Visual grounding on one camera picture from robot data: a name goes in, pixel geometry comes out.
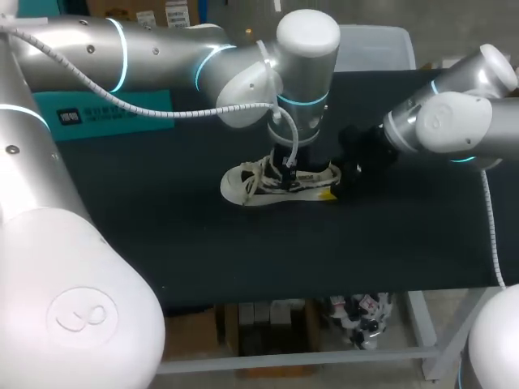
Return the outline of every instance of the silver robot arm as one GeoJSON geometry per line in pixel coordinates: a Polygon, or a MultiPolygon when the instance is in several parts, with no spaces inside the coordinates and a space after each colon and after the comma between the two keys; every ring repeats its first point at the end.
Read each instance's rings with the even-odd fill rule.
{"type": "MultiPolygon", "coordinates": [[[[92,225],[32,98],[84,86],[5,33],[13,20],[0,19],[0,387],[144,389],[164,347],[161,307],[92,225]]],[[[332,18],[309,10],[281,21],[266,54],[231,47],[215,26],[148,30],[66,17],[20,30],[108,91],[192,87],[216,107],[272,104],[276,93],[303,145],[319,132],[340,40],[332,18]]],[[[266,111],[221,118],[243,128],[266,111]]],[[[271,119],[269,131],[291,144],[286,121],[271,119]]]]}

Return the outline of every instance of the table leg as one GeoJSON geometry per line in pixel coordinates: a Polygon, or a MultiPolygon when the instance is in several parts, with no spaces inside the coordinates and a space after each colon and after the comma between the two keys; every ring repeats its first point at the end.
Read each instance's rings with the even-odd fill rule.
{"type": "Polygon", "coordinates": [[[470,328],[487,301],[499,292],[499,288],[469,289],[444,333],[436,344],[437,357],[423,360],[422,371],[426,380],[442,379],[465,347],[470,328]]]}

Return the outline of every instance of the shoe sole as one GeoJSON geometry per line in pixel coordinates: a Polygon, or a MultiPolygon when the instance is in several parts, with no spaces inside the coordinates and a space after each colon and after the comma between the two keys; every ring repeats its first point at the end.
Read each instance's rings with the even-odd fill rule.
{"type": "Polygon", "coordinates": [[[300,192],[287,194],[256,194],[253,195],[246,203],[239,196],[233,187],[229,184],[227,173],[221,179],[220,192],[221,195],[230,203],[240,205],[242,207],[261,207],[265,205],[282,203],[284,201],[330,201],[337,200],[330,192],[331,186],[321,186],[319,188],[311,188],[301,190],[300,192]]]}

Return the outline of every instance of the white sneaker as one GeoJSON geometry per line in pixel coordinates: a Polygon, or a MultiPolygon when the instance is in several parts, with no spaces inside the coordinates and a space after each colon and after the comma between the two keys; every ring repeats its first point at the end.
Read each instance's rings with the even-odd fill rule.
{"type": "Polygon", "coordinates": [[[237,205],[257,207],[282,201],[335,200],[332,186],[341,180],[341,170],[330,164],[322,172],[296,172],[290,188],[283,188],[282,175],[272,164],[272,154],[229,170],[221,179],[222,196],[237,205]]]}

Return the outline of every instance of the cardboard box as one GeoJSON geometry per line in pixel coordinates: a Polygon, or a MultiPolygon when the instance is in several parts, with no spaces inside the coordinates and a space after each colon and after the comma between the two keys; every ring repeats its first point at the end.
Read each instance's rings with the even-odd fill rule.
{"type": "Polygon", "coordinates": [[[209,356],[219,350],[215,310],[184,314],[165,319],[165,346],[162,361],[194,355],[209,356]]]}
{"type": "Polygon", "coordinates": [[[200,24],[198,0],[87,0],[91,16],[130,20],[151,27],[200,24]]]}
{"type": "MultiPolygon", "coordinates": [[[[304,310],[292,311],[291,326],[271,326],[269,323],[240,327],[238,306],[225,306],[225,342],[233,355],[280,353],[314,353],[319,351],[319,316],[312,300],[306,300],[304,310]]],[[[237,370],[242,378],[304,377],[314,374],[314,365],[276,366],[237,370]]]]}

